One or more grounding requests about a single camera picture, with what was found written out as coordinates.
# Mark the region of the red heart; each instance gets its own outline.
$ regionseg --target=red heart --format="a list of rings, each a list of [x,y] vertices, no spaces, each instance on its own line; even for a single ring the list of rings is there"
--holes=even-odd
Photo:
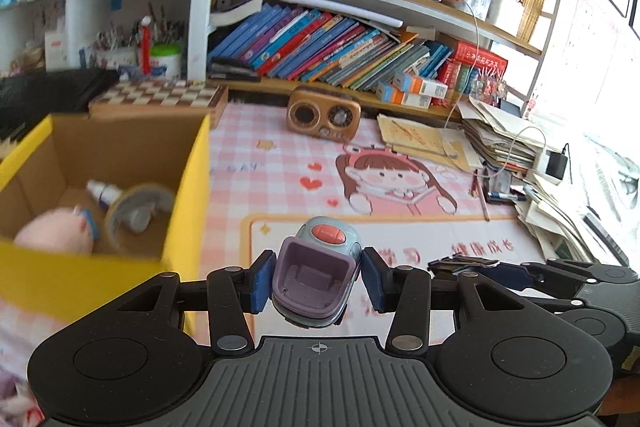
[[[316,188],[322,187],[322,182],[320,180],[311,180],[306,176],[304,178],[300,178],[300,185],[306,188],[306,190],[315,190]]]

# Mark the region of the metal screw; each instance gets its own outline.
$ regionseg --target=metal screw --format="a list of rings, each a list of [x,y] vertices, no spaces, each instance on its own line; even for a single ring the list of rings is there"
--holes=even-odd
[[[391,345],[401,351],[415,351],[422,347],[422,341],[413,335],[398,335],[391,341]]]
[[[244,349],[249,343],[246,338],[240,335],[225,335],[220,337],[217,341],[218,347],[224,351],[239,351]]]

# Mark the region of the yellow box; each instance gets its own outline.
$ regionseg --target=yellow box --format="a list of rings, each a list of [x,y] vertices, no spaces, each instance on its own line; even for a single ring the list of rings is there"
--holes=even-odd
[[[109,252],[100,237],[91,255],[13,245],[21,227],[57,206],[82,204],[101,229],[104,212],[84,190],[88,179],[121,188],[164,185],[176,192],[174,211],[164,221],[156,216],[133,241],[142,253],[126,257]],[[71,322],[157,273],[195,280],[208,200],[208,117],[49,116],[0,164],[0,298]]]

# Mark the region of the purple book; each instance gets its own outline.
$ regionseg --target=purple book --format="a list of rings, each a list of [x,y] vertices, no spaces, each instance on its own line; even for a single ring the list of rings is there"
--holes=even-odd
[[[268,32],[266,32],[263,36],[261,36],[257,41],[252,44],[252,46],[245,51],[240,60],[243,62],[249,62],[255,55],[260,54],[260,52],[269,45],[269,41],[271,38],[283,29],[287,24],[289,24],[293,19],[295,19],[298,15],[300,15],[303,11],[303,8],[297,7],[294,8],[289,13],[286,13],[289,8],[285,8],[282,12],[285,13],[284,17],[278,21],[277,24],[273,26]]]

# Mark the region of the toy car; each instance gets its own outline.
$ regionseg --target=toy car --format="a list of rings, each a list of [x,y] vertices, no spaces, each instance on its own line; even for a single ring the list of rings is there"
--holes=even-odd
[[[360,273],[362,242],[353,227],[331,217],[309,219],[280,248],[271,300],[278,313],[305,328],[339,323]]]

